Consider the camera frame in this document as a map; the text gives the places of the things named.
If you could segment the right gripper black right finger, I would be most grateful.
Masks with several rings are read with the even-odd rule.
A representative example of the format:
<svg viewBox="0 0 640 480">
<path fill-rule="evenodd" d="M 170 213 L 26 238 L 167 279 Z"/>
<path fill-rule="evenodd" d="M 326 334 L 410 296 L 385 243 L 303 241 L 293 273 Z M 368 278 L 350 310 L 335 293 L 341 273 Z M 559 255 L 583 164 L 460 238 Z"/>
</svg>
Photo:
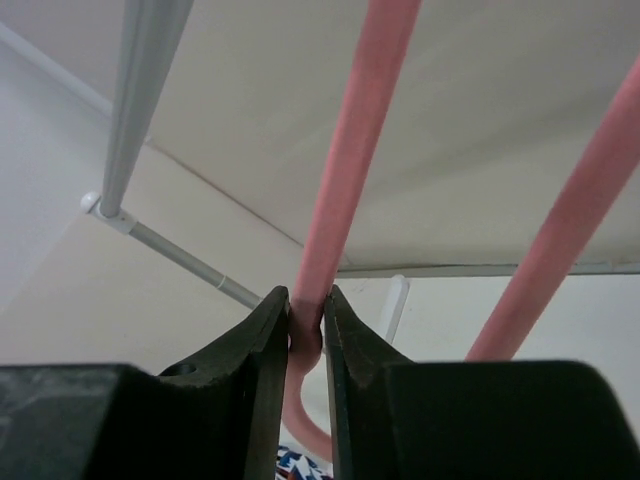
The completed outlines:
<svg viewBox="0 0 640 480">
<path fill-rule="evenodd" d="M 338 479 L 624 479 L 628 424 L 574 361 L 414 362 L 339 289 L 324 306 Z"/>
</svg>

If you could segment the blue white red patterned trousers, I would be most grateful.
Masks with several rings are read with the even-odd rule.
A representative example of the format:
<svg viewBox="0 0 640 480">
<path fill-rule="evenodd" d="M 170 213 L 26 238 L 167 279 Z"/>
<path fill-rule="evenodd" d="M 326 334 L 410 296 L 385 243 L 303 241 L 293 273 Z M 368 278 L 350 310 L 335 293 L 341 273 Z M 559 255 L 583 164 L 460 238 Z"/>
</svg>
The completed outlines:
<svg viewBox="0 0 640 480">
<path fill-rule="evenodd" d="M 274 479 L 333 480 L 333 475 L 306 455 L 280 445 L 277 451 Z"/>
</svg>

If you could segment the pink plastic hanger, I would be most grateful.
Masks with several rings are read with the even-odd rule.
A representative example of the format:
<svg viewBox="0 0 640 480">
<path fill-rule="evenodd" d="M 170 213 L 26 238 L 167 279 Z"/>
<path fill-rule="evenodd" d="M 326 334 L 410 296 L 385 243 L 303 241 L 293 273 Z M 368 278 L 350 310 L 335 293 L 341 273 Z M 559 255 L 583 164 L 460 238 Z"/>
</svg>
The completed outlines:
<svg viewBox="0 0 640 480">
<path fill-rule="evenodd" d="M 311 453 L 332 461 L 335 432 L 307 414 L 306 375 L 321 355 L 324 302 L 336 277 L 368 170 L 420 12 L 417 1 L 369 4 L 291 301 L 282 420 Z M 508 360 L 519 350 L 639 164 L 639 70 L 632 67 L 527 255 L 468 352 Z"/>
</svg>

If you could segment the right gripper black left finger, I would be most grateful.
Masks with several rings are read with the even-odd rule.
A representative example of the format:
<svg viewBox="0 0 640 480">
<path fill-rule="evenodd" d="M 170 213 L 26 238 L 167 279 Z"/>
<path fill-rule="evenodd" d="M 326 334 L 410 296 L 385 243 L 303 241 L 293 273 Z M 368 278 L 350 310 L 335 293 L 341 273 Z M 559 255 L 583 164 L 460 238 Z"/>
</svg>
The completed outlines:
<svg viewBox="0 0 640 480">
<path fill-rule="evenodd" d="M 271 479 L 287 290 L 158 375 L 128 364 L 5 366 L 5 479 Z"/>
</svg>

